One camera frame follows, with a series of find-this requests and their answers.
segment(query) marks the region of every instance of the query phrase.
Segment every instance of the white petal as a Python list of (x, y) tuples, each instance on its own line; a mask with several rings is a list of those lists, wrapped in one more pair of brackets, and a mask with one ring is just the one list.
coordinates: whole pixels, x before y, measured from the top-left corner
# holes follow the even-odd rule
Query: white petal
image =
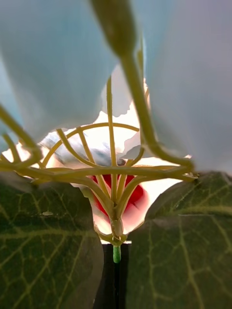
[(148, 63), (155, 123), (192, 155), (197, 170), (232, 172), (231, 16), (231, 1), (177, 0)]

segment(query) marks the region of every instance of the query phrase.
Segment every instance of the leaf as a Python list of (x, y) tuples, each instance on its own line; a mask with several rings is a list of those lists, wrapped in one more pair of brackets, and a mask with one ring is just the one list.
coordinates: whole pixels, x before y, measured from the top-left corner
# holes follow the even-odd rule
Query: leaf
[(231, 179), (221, 173), (161, 194), (129, 235), (126, 308), (231, 309), (231, 209)]
[(102, 269), (79, 188), (47, 183), (24, 193), (0, 183), (0, 308), (92, 309)]

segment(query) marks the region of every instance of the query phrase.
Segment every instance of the flower petal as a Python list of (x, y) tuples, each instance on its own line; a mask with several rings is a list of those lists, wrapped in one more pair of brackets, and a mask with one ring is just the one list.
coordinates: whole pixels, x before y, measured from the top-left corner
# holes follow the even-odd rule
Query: flower petal
[[(101, 166), (110, 166), (111, 151), (109, 143), (105, 140), (101, 140), (101, 136), (96, 136), (96, 134), (94, 134), (94, 131), (92, 130), (89, 130), (88, 133), (84, 132), (84, 136), (86, 138), (88, 147), (92, 153), (95, 163)], [(47, 147), (48, 149), (51, 149), (59, 140), (59, 135), (56, 131), (54, 131), (50, 132), (40, 142), (40, 144), (44, 147)], [(69, 143), (78, 155), (80, 155), (83, 159), (88, 160), (79, 134), (75, 134), (70, 137)], [(62, 162), (62, 164), (64, 164), (66, 167), (80, 167), (80, 165), (77, 165), (78, 160), (67, 150), (64, 144), (58, 147), (58, 149), (55, 151), (55, 155), (57, 156), (59, 161)], [(121, 159), (118, 154), (116, 155), (118, 165), (124, 165), (124, 160)]]
[[(121, 156), (123, 159), (134, 159), (140, 151), (141, 145), (140, 145), (140, 133), (137, 132), (134, 136), (132, 136), (130, 139), (126, 140), (124, 143), (124, 151)], [(151, 157), (150, 152), (145, 151), (143, 158), (149, 158)]]
[[(119, 117), (126, 114), (130, 109), (132, 96), (120, 65), (117, 65), (112, 72), (112, 100), (113, 116)], [(102, 111), (107, 113), (106, 85), (101, 93)]]
[(117, 62), (82, 0), (0, 2), (0, 55), (36, 141), (96, 120)]
[[(161, 4), (152, 11), (156, 17), (146, 15), (143, 21), (146, 81), (158, 136), (167, 132), (177, 150), (192, 155), (197, 170), (232, 172), (232, 3), (177, 0), (169, 16)], [(159, 42), (152, 41), (157, 33), (149, 27), (163, 29)]]

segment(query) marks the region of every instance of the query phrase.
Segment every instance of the red flower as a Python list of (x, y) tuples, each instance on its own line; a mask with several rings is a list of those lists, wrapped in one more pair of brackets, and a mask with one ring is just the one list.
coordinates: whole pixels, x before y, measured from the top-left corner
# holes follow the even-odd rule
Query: red flower
[[(106, 184), (110, 187), (111, 189), (111, 175), (103, 175), (103, 178), (106, 182)], [(92, 179), (98, 183), (96, 176), (92, 176)], [(128, 185), (129, 182), (132, 181), (132, 179), (134, 179), (134, 176), (128, 175), (126, 178), (126, 182), (125, 182), (125, 187)], [(102, 207), (101, 203), (98, 201), (98, 199), (94, 196), (94, 201), (95, 201), (95, 205), (97, 206), (97, 208), (102, 211), (106, 216), (107, 213), (104, 210), (104, 208)], [(124, 211), (123, 215), (126, 215), (129, 211), (133, 211), (134, 207), (137, 208), (138, 210), (140, 210), (141, 205), (143, 206), (144, 202), (147, 201), (147, 193), (146, 191), (142, 188), (141, 185), (138, 185), (135, 190), (133, 191), (131, 197), (128, 200), (126, 209)]]

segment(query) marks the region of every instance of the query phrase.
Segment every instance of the green stalk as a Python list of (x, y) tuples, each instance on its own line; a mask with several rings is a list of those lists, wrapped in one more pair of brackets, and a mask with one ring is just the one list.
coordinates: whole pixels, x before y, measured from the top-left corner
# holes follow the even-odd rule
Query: green stalk
[(113, 246), (113, 260), (116, 264), (121, 261), (121, 246)]

